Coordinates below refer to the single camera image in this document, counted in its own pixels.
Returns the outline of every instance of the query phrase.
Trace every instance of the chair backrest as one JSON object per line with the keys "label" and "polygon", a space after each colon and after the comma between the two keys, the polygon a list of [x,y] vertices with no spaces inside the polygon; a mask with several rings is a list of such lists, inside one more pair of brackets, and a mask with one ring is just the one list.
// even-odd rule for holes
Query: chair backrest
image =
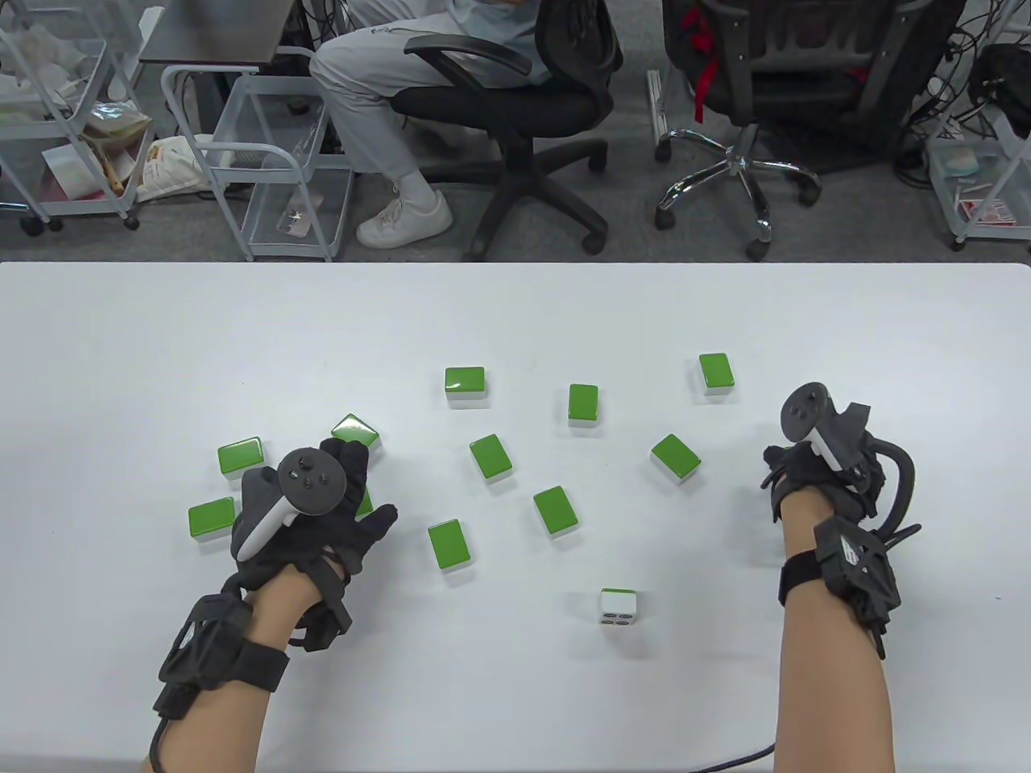
{"label": "chair backrest", "polygon": [[623,53],[605,0],[541,0],[534,37],[556,80],[594,97],[599,122],[611,112],[608,79]]}
{"label": "chair backrest", "polygon": [[720,49],[735,123],[753,113],[756,73],[861,70],[856,117],[871,110],[934,0],[697,0]]}

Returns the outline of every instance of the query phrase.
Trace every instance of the chair base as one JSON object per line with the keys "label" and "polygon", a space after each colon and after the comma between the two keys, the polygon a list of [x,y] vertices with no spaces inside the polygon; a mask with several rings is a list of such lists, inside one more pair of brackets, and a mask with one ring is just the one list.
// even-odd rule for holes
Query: chair base
{"label": "chair base", "polygon": [[712,166],[677,180],[666,191],[666,195],[662,197],[655,208],[656,228],[664,231],[676,225],[672,206],[680,197],[704,186],[706,182],[722,177],[724,174],[733,174],[741,181],[744,193],[747,194],[749,200],[752,202],[752,206],[756,212],[756,226],[759,231],[758,238],[749,244],[745,255],[753,261],[761,261],[765,258],[766,253],[769,250],[770,242],[773,240],[773,224],[770,221],[769,203],[766,201],[766,195],[756,180],[755,172],[780,172],[787,174],[798,184],[798,200],[807,207],[812,206],[820,200],[823,186],[816,174],[797,164],[754,159],[752,153],[756,144],[756,134],[758,131],[758,124],[745,127],[737,135],[734,144],[729,146],[723,145],[711,137],[706,137],[704,134],[691,129],[673,129],[667,132],[665,137],[667,140],[686,139],[723,158]]}
{"label": "chair base", "polygon": [[495,189],[476,227],[469,251],[462,260],[477,263],[486,260],[494,235],[508,211],[525,196],[542,201],[587,228],[588,235],[580,245],[588,255],[598,255],[604,249],[608,236],[605,219],[547,175],[583,159],[588,160],[588,169],[592,172],[600,174],[605,171],[608,161],[608,143],[605,140],[577,140],[536,154],[532,140],[527,140],[525,145],[502,147],[501,152],[504,156],[501,161],[441,164],[423,170],[427,182],[457,182]]}

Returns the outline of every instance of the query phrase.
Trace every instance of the black backpack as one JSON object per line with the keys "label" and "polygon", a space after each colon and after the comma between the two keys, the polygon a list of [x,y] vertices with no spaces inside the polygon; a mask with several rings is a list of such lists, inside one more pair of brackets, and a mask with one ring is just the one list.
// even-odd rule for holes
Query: black backpack
{"label": "black backpack", "polygon": [[967,94],[974,105],[996,104],[1021,137],[1031,132],[1031,51],[1017,43],[989,45],[970,70]]}

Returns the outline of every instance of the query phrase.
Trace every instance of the black glove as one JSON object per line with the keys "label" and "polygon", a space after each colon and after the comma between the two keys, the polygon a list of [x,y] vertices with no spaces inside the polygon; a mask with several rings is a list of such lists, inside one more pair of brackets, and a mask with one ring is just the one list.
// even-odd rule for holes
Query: black glove
{"label": "black glove", "polygon": [[877,497],[885,485],[885,471],[877,456],[862,448],[864,466],[868,471],[869,485],[863,492],[853,491],[849,482],[835,473],[823,457],[812,451],[808,440],[787,448],[771,445],[763,451],[763,461],[770,467],[770,474],[762,482],[765,489],[771,483],[770,504],[773,506],[773,520],[780,517],[780,502],[789,494],[812,485],[823,492],[831,501],[837,515],[858,524],[864,517],[876,517]]}
{"label": "black glove", "polygon": [[[293,564],[311,578],[323,600],[301,617],[298,629],[303,639],[291,644],[307,651],[327,648],[337,636],[347,632],[351,616],[343,608],[343,592],[351,578],[362,571],[369,548],[381,540],[397,520],[394,505],[381,505],[358,522],[355,516],[365,497],[369,449],[362,443],[324,440],[322,450],[334,457],[347,476],[343,499],[324,515],[298,515],[289,527],[279,529],[254,558],[237,562],[237,572],[226,581],[225,590],[256,591]],[[247,470],[243,475],[244,507],[252,500],[281,496],[271,467]],[[343,568],[341,578],[328,562]]]}

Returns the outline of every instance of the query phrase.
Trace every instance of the gray pants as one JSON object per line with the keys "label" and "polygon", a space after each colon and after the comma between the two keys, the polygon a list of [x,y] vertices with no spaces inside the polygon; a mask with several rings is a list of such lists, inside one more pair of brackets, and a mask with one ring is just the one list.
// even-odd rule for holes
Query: gray pants
{"label": "gray pants", "polygon": [[[465,34],[447,12],[447,0],[351,0],[356,28],[323,44],[311,62],[336,133],[356,172],[380,172],[399,179],[419,168],[388,97],[418,86],[448,80],[414,55],[409,38],[430,33]],[[478,57],[450,55],[489,88],[525,86],[529,80]]]}

